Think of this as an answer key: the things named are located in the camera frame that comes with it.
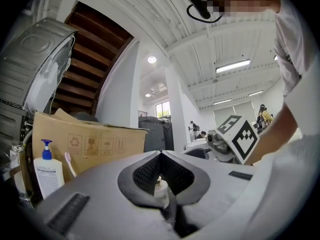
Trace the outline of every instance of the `ceiling light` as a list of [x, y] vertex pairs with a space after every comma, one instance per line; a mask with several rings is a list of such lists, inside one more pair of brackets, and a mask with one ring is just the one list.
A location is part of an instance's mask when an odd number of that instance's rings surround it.
[[150, 57], [148, 58], [148, 62], [149, 62], [150, 64], [156, 63], [156, 61], [157, 61], [157, 58], [156, 58], [155, 56], [150, 56]]
[[223, 101], [219, 101], [219, 102], [216, 102], [216, 103], [213, 103], [213, 105], [218, 105], [218, 104], [225, 103], [225, 102], [230, 102], [230, 101], [232, 101], [232, 98], [231, 98], [231, 99], [227, 99], [227, 100], [223, 100]]
[[255, 93], [249, 94], [249, 96], [257, 95], [257, 94], [260, 94], [260, 93], [262, 93], [262, 92], [263, 92], [263, 90], [257, 91], [257, 92], [255, 92]]
[[232, 69], [235, 69], [235, 68], [239, 68], [239, 67], [242, 67], [242, 66], [249, 65], [250, 62], [251, 62], [250, 59], [246, 59], [246, 60], [242, 60], [242, 61], [239, 61], [239, 62], [236, 62], [236, 63], [232, 63], [232, 64], [229, 64], [229, 65], [220, 66], [220, 67], [217, 67], [215, 69], [215, 72], [216, 73], [221, 73], [223, 71], [232, 70]]

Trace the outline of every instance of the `printed box symbol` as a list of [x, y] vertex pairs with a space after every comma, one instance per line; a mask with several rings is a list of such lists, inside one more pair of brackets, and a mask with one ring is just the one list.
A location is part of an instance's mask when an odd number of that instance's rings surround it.
[[114, 149], [114, 139], [113, 138], [103, 138], [101, 141], [102, 151], [112, 151]]
[[70, 155], [81, 155], [80, 149], [68, 148], [68, 152]]
[[115, 151], [116, 155], [124, 154], [126, 151], [124, 149], [118, 149]]
[[97, 151], [99, 147], [99, 139], [97, 137], [85, 137], [85, 150]]
[[86, 150], [85, 151], [86, 156], [97, 156], [98, 155], [98, 150]]
[[81, 150], [82, 136], [76, 134], [69, 134], [68, 136], [68, 148]]
[[126, 139], [124, 139], [124, 138], [116, 139], [115, 149], [116, 150], [126, 149]]
[[112, 155], [113, 151], [112, 150], [102, 150], [101, 155], [106, 156], [106, 155]]

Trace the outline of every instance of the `toothbrush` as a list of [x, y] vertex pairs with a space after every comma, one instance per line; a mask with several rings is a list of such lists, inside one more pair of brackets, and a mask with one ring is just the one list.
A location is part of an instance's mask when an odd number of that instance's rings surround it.
[[68, 165], [69, 165], [69, 169], [70, 169], [70, 171], [72, 172], [73, 176], [74, 176], [74, 177], [77, 177], [77, 174], [75, 173], [74, 169], [73, 169], [72, 166], [71, 166], [71, 155], [70, 155], [68, 152], [65, 152], [65, 153], [64, 153], [64, 157], [65, 157], [66, 162], [67, 162]]

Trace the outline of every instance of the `black mesh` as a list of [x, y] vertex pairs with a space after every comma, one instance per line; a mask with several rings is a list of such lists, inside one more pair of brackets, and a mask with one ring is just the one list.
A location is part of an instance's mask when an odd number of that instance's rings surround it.
[[194, 174], [171, 158], [161, 154], [161, 173], [174, 195], [188, 188], [195, 180]]
[[134, 183], [143, 191], [154, 195], [155, 185], [160, 174], [160, 155], [136, 169], [133, 173]]
[[153, 195], [160, 174], [175, 195], [188, 188], [195, 179], [190, 170], [161, 153], [136, 169], [133, 181], [140, 189]]

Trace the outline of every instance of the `bottle label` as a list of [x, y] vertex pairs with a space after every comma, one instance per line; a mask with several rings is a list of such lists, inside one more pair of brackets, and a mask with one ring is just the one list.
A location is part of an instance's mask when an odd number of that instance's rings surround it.
[[42, 197], [45, 199], [59, 188], [58, 177], [55, 169], [38, 166], [36, 168]]

